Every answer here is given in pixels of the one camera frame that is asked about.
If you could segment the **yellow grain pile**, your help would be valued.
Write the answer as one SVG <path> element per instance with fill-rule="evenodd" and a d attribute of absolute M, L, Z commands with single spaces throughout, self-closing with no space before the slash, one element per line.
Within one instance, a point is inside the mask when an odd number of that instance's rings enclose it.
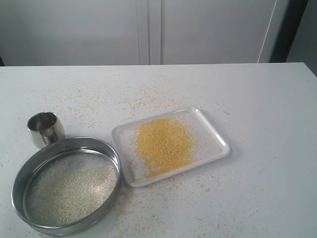
<path fill-rule="evenodd" d="M 197 133 L 180 117 L 155 119 L 134 126 L 126 155 L 134 181 L 152 179 L 196 161 Z"/>

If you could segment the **white coarse grains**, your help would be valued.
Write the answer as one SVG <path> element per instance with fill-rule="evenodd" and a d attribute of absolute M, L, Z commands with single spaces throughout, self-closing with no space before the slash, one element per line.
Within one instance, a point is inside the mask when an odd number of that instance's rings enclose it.
<path fill-rule="evenodd" d="M 108 163 L 56 162 L 31 182 L 26 197 L 30 216 L 45 226 L 78 221 L 97 210 L 110 196 L 117 174 Z"/>

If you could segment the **round steel mesh sieve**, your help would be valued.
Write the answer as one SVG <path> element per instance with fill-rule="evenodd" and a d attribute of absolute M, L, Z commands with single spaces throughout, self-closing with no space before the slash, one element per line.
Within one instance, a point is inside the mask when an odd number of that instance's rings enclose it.
<path fill-rule="evenodd" d="M 90 215 L 65 225 L 45 226 L 31 218 L 26 205 L 26 197 L 35 177 L 46 167 L 59 161 L 70 162 L 74 165 L 83 162 L 87 164 L 108 163 L 116 171 L 117 182 L 106 201 Z M 104 218 L 117 201 L 121 179 L 119 156 L 108 143 L 92 137 L 68 138 L 39 150 L 25 162 L 13 184 L 12 205 L 19 218 L 33 229 L 50 236 L 69 236 L 89 229 Z"/>

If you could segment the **stainless steel cup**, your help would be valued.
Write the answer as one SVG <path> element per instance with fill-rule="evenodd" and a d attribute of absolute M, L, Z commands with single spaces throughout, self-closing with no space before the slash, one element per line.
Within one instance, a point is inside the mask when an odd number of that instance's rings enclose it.
<path fill-rule="evenodd" d="M 27 128 L 33 144 L 42 149 L 65 138 L 64 127 L 53 112 L 40 112 L 27 122 Z"/>

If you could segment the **white rectangular plastic tray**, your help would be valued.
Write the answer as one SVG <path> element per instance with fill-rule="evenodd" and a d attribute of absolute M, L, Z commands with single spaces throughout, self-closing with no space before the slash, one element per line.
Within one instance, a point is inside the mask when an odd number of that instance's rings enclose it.
<path fill-rule="evenodd" d="M 177 169 L 165 175 L 161 175 L 151 179 L 145 179 L 141 182 L 133 180 L 131 171 L 128 166 L 127 154 L 130 150 L 127 148 L 130 143 L 131 132 L 134 126 L 139 126 L 142 123 L 149 122 L 155 119 L 165 119 L 171 117 L 180 117 L 189 122 L 193 127 L 194 132 L 197 133 L 196 139 L 198 142 L 198 151 L 196 153 L 198 161 Z M 135 120 L 126 124 L 119 125 L 112 130 L 112 137 L 114 146 L 121 162 L 121 170 L 125 182 L 132 187 L 143 187 L 157 181 L 170 178 L 177 174 L 195 169 L 210 162 L 216 161 L 226 157 L 230 153 L 230 145 L 225 141 L 221 134 L 216 130 L 212 123 L 205 117 L 203 112 L 196 107 L 186 107 L 175 111 L 162 113 L 153 117 Z"/>

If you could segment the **white cabinet doors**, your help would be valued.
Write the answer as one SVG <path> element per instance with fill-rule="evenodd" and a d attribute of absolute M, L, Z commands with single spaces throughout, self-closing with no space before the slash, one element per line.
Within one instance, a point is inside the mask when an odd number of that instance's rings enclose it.
<path fill-rule="evenodd" d="M 5 65 L 268 62 L 286 0 L 3 0 Z"/>

